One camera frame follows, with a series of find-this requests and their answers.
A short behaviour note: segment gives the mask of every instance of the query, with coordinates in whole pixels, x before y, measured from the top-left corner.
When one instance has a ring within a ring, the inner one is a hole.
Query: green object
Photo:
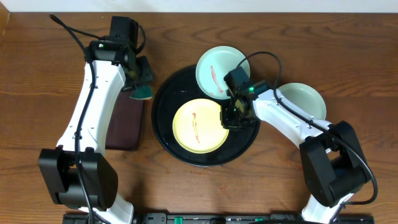
[[[152,90],[149,85],[139,86],[131,93],[130,98],[136,100],[149,100],[152,98]]]
[[[182,224],[182,217],[175,217],[174,224]]]

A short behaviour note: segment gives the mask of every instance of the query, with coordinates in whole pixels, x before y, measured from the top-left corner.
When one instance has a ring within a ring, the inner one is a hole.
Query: wood grain
[[[6,31],[6,26],[8,23],[10,12],[4,7],[0,2],[0,43],[2,41],[2,37]]]
[[[105,35],[110,13],[62,13],[68,25]],[[276,53],[282,81],[302,82],[326,101],[327,119],[351,123],[379,183],[371,205],[345,213],[371,213],[377,223],[398,219],[398,15],[396,14],[156,14],[119,13],[146,30],[143,51],[156,75],[156,91],[173,72],[195,64],[206,50],[230,45],[245,54]],[[90,38],[79,36],[87,45]],[[273,81],[277,65],[251,59],[256,80]],[[47,14],[12,13],[0,45],[0,222],[60,223],[37,165],[72,115],[83,77],[83,54]],[[299,212],[309,192],[298,150],[262,124],[240,158],[219,167],[194,167],[173,158],[156,140],[145,108],[136,152],[107,150],[119,192],[138,211],[174,213]],[[372,194],[367,184],[354,199]]]

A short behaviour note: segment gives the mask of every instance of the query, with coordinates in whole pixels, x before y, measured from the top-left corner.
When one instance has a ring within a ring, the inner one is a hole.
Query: yellow plate
[[[221,106],[211,100],[191,100],[178,109],[173,134],[186,150],[203,154],[218,149],[228,136],[220,121]]]

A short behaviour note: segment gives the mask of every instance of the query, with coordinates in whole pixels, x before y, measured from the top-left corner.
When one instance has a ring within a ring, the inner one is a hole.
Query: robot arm
[[[114,16],[109,36],[93,40],[86,48],[93,59],[96,86],[80,130],[79,157],[93,211],[97,218],[112,224],[130,224],[134,208],[118,193],[118,175],[105,157],[105,139],[113,107],[121,90],[134,89],[151,81],[152,72],[145,56],[136,58],[138,23]],[[72,118],[57,147],[43,149],[40,171],[54,203],[89,212],[75,164],[75,131],[91,84],[91,68],[85,79]]]
[[[300,149],[305,182],[312,193],[302,211],[302,218],[310,222],[330,223],[340,211],[341,204],[370,180],[357,158],[347,150],[340,150],[341,146],[327,134],[286,110],[277,102],[274,90],[267,82],[253,83],[241,67],[230,71],[224,80],[231,101],[221,106],[222,125],[229,129],[248,128],[260,119],[290,139]],[[366,162],[354,129],[348,123],[342,121],[332,125],[315,119],[286,99],[279,90],[276,90],[276,95],[300,116],[344,139]],[[340,156],[330,161],[327,154],[331,151],[340,151]]]

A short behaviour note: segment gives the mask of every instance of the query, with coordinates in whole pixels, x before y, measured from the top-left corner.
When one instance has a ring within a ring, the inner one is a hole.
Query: black tray
[[[161,145],[177,159],[196,166],[222,165],[238,158],[249,148],[257,136],[260,122],[254,128],[229,130],[225,142],[212,152],[196,154],[184,149],[173,135],[172,124],[177,110],[198,98],[213,100],[220,105],[229,102],[204,94],[198,86],[195,70],[196,65],[179,70],[159,88],[152,107],[152,125]]]

